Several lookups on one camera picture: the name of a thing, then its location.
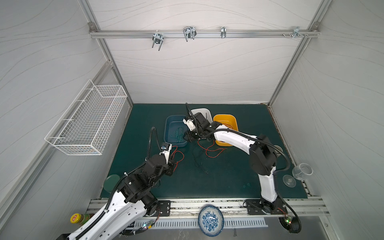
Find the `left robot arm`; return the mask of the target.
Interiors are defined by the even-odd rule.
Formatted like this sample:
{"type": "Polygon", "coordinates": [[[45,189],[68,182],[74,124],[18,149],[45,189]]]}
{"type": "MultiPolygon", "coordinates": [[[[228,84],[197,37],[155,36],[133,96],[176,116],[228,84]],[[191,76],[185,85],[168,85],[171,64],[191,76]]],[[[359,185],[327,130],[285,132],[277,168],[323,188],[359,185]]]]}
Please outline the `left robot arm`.
{"type": "Polygon", "coordinates": [[[172,144],[158,144],[156,155],[151,155],[151,145],[145,161],[119,179],[107,203],[76,231],[60,235],[60,240],[112,240],[137,219],[156,212],[158,200],[151,189],[164,175],[173,174],[175,163],[170,159],[172,144]]]}

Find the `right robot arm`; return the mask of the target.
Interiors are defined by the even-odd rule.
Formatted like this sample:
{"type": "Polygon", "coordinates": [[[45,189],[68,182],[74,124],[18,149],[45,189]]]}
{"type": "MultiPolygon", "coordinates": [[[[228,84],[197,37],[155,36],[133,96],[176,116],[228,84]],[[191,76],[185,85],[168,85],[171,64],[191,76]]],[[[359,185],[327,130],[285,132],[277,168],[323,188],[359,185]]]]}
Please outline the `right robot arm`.
{"type": "Polygon", "coordinates": [[[250,156],[251,169],[258,175],[261,186],[259,208],[271,215],[278,208],[277,200],[283,201],[275,183],[276,174],[291,167],[290,159],[273,145],[265,135],[252,136],[223,125],[209,122],[200,112],[192,113],[186,103],[187,115],[183,123],[188,127],[184,139],[188,142],[210,139],[236,147],[250,156]]]}

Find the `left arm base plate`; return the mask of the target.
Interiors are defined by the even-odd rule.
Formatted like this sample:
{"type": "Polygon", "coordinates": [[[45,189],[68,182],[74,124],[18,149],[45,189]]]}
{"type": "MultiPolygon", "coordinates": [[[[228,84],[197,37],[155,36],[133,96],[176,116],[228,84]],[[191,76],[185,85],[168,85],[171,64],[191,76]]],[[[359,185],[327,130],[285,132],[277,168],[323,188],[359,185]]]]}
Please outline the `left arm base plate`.
{"type": "Polygon", "coordinates": [[[146,217],[169,217],[170,213],[171,201],[158,201],[147,210],[146,217]]]}

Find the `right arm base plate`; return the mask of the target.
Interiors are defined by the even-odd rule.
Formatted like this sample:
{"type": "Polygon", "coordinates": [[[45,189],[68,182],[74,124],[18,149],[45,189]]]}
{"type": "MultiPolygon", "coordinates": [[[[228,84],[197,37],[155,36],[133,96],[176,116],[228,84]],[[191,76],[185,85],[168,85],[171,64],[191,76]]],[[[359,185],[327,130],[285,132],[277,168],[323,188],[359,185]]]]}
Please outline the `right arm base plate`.
{"type": "Polygon", "coordinates": [[[246,199],[243,202],[248,215],[287,215],[286,204],[280,198],[273,203],[264,199],[246,199]]]}

